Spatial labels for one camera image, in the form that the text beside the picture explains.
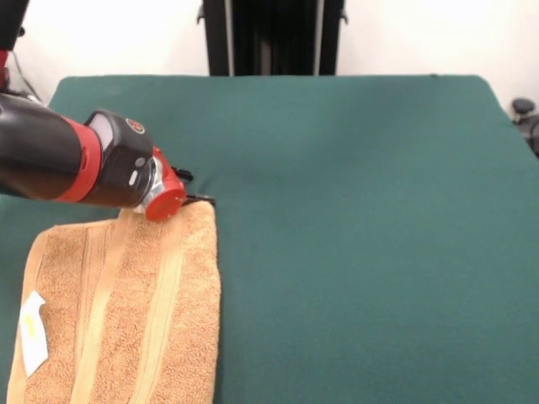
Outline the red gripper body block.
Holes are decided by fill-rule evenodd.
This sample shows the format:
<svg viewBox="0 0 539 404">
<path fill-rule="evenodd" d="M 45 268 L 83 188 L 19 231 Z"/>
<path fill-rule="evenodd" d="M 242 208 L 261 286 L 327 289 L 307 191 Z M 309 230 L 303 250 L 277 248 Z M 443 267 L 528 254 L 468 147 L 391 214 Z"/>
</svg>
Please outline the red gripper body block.
<svg viewBox="0 0 539 404">
<path fill-rule="evenodd" d="M 144 215 L 149 221 L 165 221 L 186 201 L 184 183 L 161 150 L 153 148 L 152 181 L 144 197 Z"/>
</svg>

